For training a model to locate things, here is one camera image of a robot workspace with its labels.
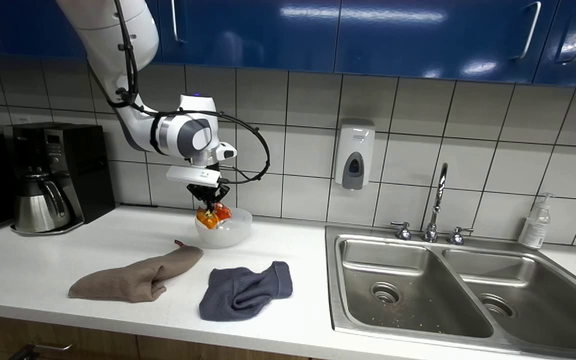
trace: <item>sink drain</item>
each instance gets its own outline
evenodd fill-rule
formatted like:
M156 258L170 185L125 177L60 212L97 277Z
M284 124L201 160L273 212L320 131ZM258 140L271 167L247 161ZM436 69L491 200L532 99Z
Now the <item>sink drain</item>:
M479 301L484 304L487 311L495 315L505 315L505 318L513 315L513 310L509 307L509 304L498 294L481 294Z
M384 304L395 304L399 301L399 292L389 282L376 282L371 286L371 296Z

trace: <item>lower cabinet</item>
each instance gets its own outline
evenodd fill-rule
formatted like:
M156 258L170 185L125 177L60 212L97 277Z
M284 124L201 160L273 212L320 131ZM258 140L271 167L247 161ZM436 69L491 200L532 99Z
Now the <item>lower cabinet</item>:
M297 360L269 351L0 318L0 360L28 346L40 351L40 360Z

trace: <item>brown cloth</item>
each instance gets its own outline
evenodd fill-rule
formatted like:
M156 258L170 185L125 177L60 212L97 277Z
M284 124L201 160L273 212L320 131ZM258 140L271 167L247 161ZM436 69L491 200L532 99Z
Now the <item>brown cloth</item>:
M166 286L167 277L179 276L189 270L200 258L201 250L178 242L178 250L134 261L125 268L109 268L79 277L69 286L69 298L89 299L123 299L123 301L153 301Z

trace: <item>wall-mounted dispenser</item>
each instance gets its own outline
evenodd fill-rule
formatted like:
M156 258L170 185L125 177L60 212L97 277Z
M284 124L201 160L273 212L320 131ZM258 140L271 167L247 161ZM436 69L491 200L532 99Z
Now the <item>wall-mounted dispenser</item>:
M368 183L373 147L373 124L344 120L336 147L336 183L360 189Z

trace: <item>bottle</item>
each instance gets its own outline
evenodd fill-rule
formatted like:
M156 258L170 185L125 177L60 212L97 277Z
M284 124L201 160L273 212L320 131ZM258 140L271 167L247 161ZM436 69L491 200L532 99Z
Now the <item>bottle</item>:
M542 247L547 234L546 225L550 222L547 198L550 194L544 194L534 201L529 214L524 219L524 227L518 240L520 243L527 247Z

